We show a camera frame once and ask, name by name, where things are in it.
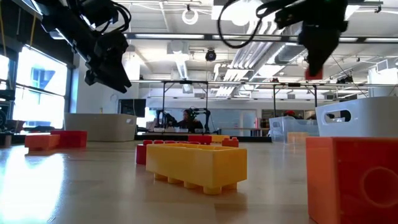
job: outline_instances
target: ceiling duct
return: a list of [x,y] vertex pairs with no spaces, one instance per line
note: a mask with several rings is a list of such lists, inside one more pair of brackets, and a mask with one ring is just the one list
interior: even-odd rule
[[[167,44],[167,55],[171,56],[177,66],[181,80],[188,80],[186,60],[189,59],[189,45],[187,41],[173,40]],[[193,87],[189,84],[182,85],[183,93],[193,93]]]

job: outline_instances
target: person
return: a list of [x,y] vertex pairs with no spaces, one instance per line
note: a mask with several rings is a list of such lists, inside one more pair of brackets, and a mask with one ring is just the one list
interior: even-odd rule
[[203,129],[202,123],[197,119],[192,119],[190,110],[183,111],[183,120],[177,123],[177,126],[182,129],[188,129],[189,133],[195,133],[195,129]]

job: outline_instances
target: security camera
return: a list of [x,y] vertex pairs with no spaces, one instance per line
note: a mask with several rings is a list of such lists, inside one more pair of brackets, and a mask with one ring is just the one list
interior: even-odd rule
[[208,49],[207,53],[206,53],[206,61],[212,62],[212,61],[216,60],[216,58],[217,58],[217,54],[214,51],[214,49]]

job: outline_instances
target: orange toy brick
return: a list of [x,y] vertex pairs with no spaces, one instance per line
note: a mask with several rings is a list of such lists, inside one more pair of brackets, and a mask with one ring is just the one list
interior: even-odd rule
[[222,146],[229,146],[229,147],[239,147],[239,141],[238,141],[237,138],[235,138],[235,139],[228,139],[228,138],[226,138],[226,139],[224,139],[224,140],[221,142],[221,145],[222,145]]
[[398,138],[307,138],[308,213],[319,224],[398,223]]
[[25,137],[25,147],[30,151],[50,150],[59,144],[58,134],[28,135]]

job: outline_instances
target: window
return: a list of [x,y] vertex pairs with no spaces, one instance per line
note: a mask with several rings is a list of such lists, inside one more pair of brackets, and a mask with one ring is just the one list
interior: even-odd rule
[[13,119],[24,127],[62,128],[67,86],[66,65],[24,47],[19,54]]

